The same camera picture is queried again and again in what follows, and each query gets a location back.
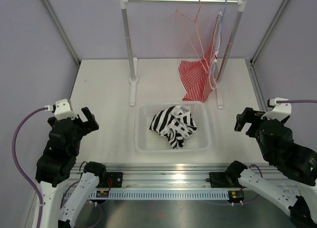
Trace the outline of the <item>black white striped tank top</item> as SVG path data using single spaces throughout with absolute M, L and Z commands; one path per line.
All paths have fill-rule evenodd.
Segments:
M 185 140 L 197 131 L 197 126 L 191 107 L 176 105 L 157 113 L 151 121 L 149 130 L 166 138 L 172 149 L 181 149 Z

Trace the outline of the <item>pink wire hanger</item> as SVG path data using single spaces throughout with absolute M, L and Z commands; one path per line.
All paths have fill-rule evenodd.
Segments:
M 197 11 L 197 13 L 196 13 L 194 18 L 190 18 L 184 12 L 179 10 L 178 8 L 175 11 L 175 15 L 176 15 L 176 17 L 177 17 L 177 19 L 178 19 L 178 21 L 179 21 L 179 23 L 181 25 L 181 28 L 182 28 L 183 32 L 185 33 L 187 39 L 189 40 L 189 43 L 190 43 L 193 51 L 195 52 L 195 55 L 197 56 L 197 59 L 199 60 L 198 62 L 200 62 L 202 64 L 202 68 L 203 68 L 204 72 L 207 73 L 208 72 L 208 68 L 204 65 L 204 62 L 206 61 L 204 47 L 203 47 L 203 44 L 202 44 L 202 40 L 201 40 L 200 33 L 199 33 L 199 30 L 198 30 L 198 25 L 197 25 L 197 21 L 198 21 L 198 17 L 199 17 L 199 14 L 200 14 L 200 11 L 201 11 L 201 5 L 202 5 L 201 0 L 198 0 L 198 4 L 199 4 L 199 8 L 198 8 L 198 11 Z M 190 36 L 190 34 L 188 32 L 188 29 L 185 26 L 185 22 L 183 21 L 183 18 L 186 19 L 187 21 L 191 22 L 195 26 L 195 32 L 196 32 L 196 36 L 197 36 L 197 39 L 198 39 L 198 43 L 200 45 L 201 54 L 198 53 L 198 48 L 195 46 L 195 44 L 193 42 L 193 39 L 192 39 L 192 37 Z

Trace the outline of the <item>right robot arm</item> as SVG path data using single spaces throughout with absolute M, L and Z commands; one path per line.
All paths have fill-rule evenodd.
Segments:
M 245 164 L 234 161 L 225 171 L 229 186 L 249 188 L 282 210 L 297 228 L 317 226 L 317 153 L 296 144 L 292 130 L 284 124 L 289 117 L 269 119 L 264 112 L 245 108 L 236 116 L 235 131 L 246 123 L 251 126 L 246 135 L 254 138 L 263 159 L 286 178 L 292 180 L 300 191 L 294 195 L 256 175 Z

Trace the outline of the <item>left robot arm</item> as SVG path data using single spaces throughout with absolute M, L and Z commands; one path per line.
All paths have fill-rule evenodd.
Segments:
M 83 208 L 88 195 L 95 187 L 106 184 L 106 166 L 89 162 L 79 179 L 79 184 L 68 201 L 61 201 L 70 172 L 79 155 L 80 142 L 84 136 L 99 129 L 95 116 L 87 107 L 81 109 L 87 121 L 76 118 L 56 119 L 50 117 L 49 140 L 43 155 L 37 161 L 35 179 L 41 198 L 37 209 L 41 219 L 41 228 L 72 228 Z

